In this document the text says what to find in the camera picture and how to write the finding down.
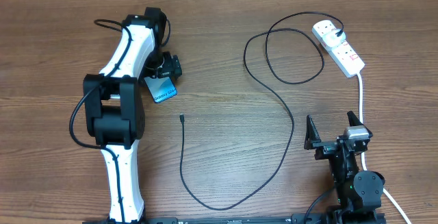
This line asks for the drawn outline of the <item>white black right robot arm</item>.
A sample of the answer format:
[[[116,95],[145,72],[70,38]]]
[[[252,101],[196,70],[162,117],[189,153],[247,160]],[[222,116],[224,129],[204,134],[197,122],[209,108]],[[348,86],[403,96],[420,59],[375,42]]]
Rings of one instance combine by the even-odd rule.
[[[334,186],[322,193],[308,208],[303,223],[385,223],[383,214],[376,210],[381,207],[385,178],[376,171],[361,171],[356,156],[368,150],[372,132],[357,118],[354,112],[347,113],[349,126],[334,141],[322,141],[310,116],[304,149],[314,150],[316,160],[328,160]],[[338,204],[329,206],[318,217],[310,216],[310,211],[323,198],[337,193]]]

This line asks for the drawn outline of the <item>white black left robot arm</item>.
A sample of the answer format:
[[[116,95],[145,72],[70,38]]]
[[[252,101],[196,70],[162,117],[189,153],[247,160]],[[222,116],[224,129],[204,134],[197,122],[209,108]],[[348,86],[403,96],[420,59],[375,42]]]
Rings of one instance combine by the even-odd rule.
[[[83,97],[69,121],[71,138],[80,146],[74,122],[80,108],[86,127],[105,160],[111,207],[105,223],[145,223],[145,202],[140,192],[138,145],[144,135],[145,111],[141,88],[155,103],[177,95],[175,80],[182,75],[177,55],[163,51],[170,38],[170,21],[159,8],[143,15],[129,14],[118,22],[97,19],[95,25],[121,34],[120,42],[99,73],[83,79]]]

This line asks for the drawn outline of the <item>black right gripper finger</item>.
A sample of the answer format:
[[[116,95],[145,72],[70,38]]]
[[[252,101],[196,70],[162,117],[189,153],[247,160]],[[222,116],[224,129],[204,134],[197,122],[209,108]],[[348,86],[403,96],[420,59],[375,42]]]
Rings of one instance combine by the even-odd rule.
[[[314,149],[315,145],[321,143],[320,135],[315,127],[313,119],[310,115],[307,115],[307,126],[306,126],[306,135],[305,135],[305,143],[304,149],[310,150]]]
[[[359,120],[359,118],[356,116],[356,114],[353,111],[348,111],[347,116],[348,116],[348,122],[350,127],[363,125],[363,123]]]

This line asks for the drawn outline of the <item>blue Samsung Galaxy phone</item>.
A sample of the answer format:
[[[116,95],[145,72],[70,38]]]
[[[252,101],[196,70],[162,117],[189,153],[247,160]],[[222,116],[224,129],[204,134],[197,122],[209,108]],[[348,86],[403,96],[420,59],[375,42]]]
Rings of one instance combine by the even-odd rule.
[[[145,77],[144,80],[155,103],[161,103],[177,95],[177,89],[170,77]]]

